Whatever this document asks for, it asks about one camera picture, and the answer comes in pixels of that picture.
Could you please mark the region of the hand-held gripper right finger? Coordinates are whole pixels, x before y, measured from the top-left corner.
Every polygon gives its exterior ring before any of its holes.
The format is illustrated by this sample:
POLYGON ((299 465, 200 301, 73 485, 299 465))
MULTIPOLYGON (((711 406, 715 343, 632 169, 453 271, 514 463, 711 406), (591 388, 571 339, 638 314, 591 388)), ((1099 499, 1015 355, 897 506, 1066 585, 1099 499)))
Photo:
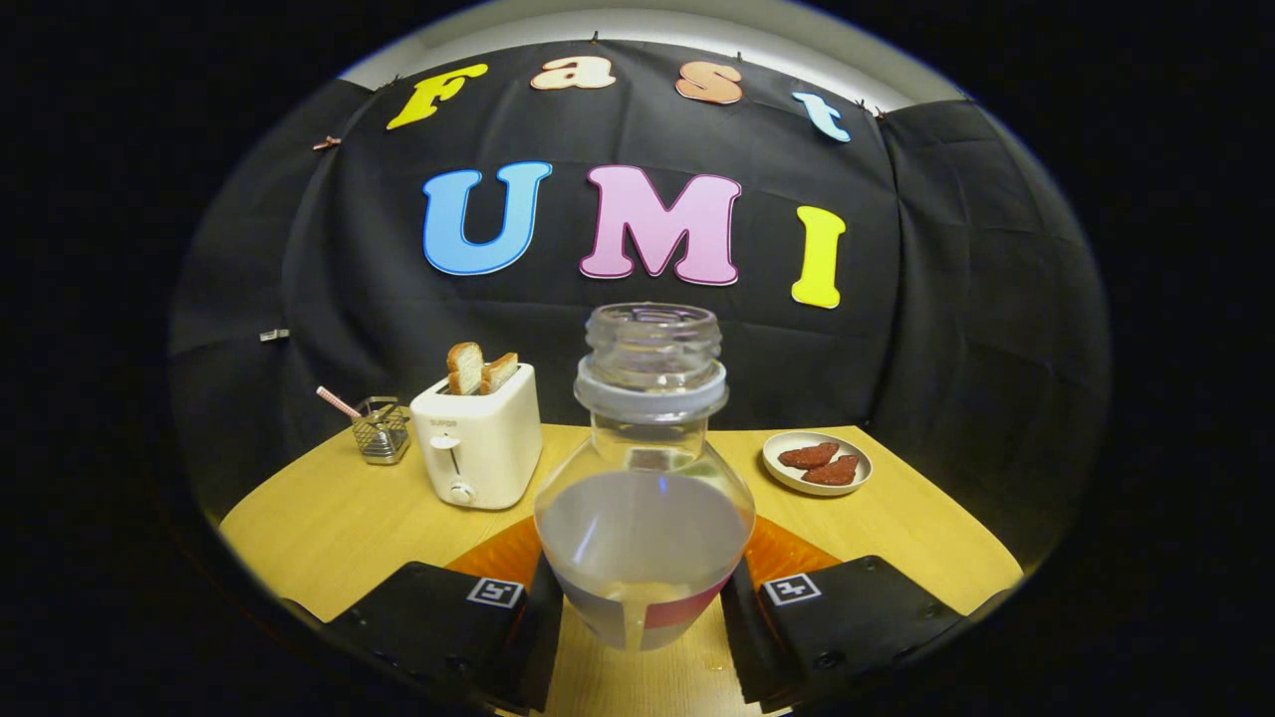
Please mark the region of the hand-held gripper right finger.
POLYGON ((766 712, 861 695, 968 623, 884 558, 843 563, 762 517, 720 611, 742 697, 766 712))

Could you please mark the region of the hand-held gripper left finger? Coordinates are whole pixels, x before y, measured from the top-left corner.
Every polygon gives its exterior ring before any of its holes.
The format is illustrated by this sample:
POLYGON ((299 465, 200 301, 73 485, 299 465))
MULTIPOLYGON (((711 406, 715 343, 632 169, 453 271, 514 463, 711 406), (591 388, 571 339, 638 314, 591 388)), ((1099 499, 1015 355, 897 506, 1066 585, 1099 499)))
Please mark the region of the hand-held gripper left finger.
POLYGON ((547 706, 561 617, 525 518, 449 566, 402 564, 326 626, 431 691, 529 714, 547 706))

